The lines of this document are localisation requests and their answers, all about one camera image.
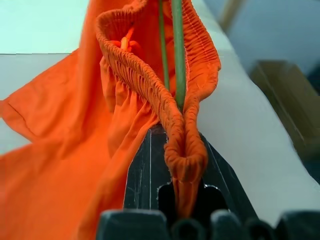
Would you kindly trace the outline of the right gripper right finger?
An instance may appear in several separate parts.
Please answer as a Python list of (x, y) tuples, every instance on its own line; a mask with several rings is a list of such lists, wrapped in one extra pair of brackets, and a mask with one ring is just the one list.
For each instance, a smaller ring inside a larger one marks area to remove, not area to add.
[(242, 222), (257, 218), (257, 214), (243, 189), (231, 165), (217, 152), (209, 141), (201, 134), (207, 154), (207, 168), (203, 174), (203, 183), (220, 190), (227, 208)]

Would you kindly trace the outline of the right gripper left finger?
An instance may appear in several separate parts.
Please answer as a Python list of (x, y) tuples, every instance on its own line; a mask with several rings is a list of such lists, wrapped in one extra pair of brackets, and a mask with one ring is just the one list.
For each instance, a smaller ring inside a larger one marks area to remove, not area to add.
[(172, 178), (165, 163), (166, 142), (167, 134), (162, 127), (147, 131), (128, 170), (124, 208), (175, 210)]

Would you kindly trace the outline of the orange shorts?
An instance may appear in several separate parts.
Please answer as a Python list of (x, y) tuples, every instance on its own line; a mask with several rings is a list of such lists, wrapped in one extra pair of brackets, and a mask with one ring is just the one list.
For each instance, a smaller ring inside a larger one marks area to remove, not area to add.
[(0, 240), (94, 240), (102, 211), (120, 209), (129, 166), (161, 123), (174, 209), (189, 217), (208, 154), (200, 102), (216, 88), (218, 52), (182, 0), (183, 110), (175, 101), (172, 0), (90, 0), (80, 45), (0, 102), (30, 144), (0, 155)]

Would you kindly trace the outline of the green wire hanger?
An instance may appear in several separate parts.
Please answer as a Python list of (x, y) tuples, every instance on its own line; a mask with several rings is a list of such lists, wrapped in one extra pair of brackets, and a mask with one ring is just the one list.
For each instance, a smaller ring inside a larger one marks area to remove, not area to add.
[[(176, 92), (175, 101), (178, 109), (182, 112), (186, 97), (186, 57), (184, 47), (183, 32), (183, 14), (182, 0), (171, 0), (172, 24), (173, 24), (173, 43), (174, 43), (174, 63), (175, 63), (175, 82)], [(159, 37), (161, 46), (161, 59), (163, 66), (164, 86), (170, 89), (170, 78), (168, 59), (165, 41), (165, 21), (163, 13), (163, 0), (158, 0), (158, 18), (159, 18)]]

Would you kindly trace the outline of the brown cardboard box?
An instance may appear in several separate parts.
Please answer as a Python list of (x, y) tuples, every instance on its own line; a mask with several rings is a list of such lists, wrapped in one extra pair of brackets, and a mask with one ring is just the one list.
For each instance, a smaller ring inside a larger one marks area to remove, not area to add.
[(320, 95), (300, 68), (284, 60), (260, 60), (249, 77), (267, 97), (300, 159), (320, 161)]

